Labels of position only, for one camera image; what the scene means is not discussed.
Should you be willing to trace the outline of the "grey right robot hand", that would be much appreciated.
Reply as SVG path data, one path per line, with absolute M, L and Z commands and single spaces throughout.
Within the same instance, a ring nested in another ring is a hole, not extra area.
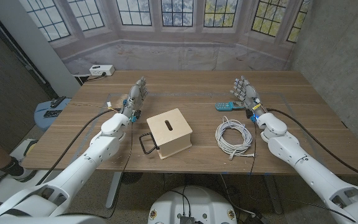
M 250 111 L 256 119 L 266 113 L 259 94 L 244 76 L 241 76 L 240 79 L 235 79 L 231 93 L 242 102 L 245 109 Z

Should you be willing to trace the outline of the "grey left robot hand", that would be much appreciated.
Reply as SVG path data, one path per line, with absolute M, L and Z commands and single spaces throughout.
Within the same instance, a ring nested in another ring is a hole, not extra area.
M 140 118 L 140 109 L 147 94 L 146 79 L 145 77 L 141 77 L 135 85 L 131 87 L 127 98 L 123 101 L 121 113 L 126 115 L 132 123 Z

